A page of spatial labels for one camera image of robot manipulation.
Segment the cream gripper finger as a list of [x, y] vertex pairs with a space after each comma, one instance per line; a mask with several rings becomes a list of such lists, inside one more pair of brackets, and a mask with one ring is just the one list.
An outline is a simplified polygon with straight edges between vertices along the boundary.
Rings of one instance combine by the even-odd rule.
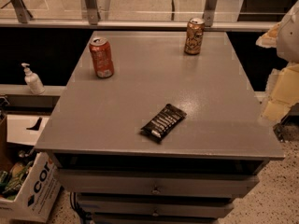
[[272, 28], [270, 28], [266, 33], [261, 35], [257, 41], [256, 45], [262, 48], [275, 48], [277, 46], [278, 28], [280, 23], [278, 22]]
[[261, 117], [280, 122], [298, 102], [299, 64], [289, 63], [282, 70], [273, 69], [266, 83]]

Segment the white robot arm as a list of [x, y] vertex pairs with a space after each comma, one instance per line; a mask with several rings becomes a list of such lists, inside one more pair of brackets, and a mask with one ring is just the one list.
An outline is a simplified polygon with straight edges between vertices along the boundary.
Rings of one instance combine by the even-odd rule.
[[277, 56], [288, 62], [280, 71], [271, 71], [262, 101], [261, 118], [278, 123], [299, 102], [299, 1], [257, 39], [256, 45], [276, 48]]

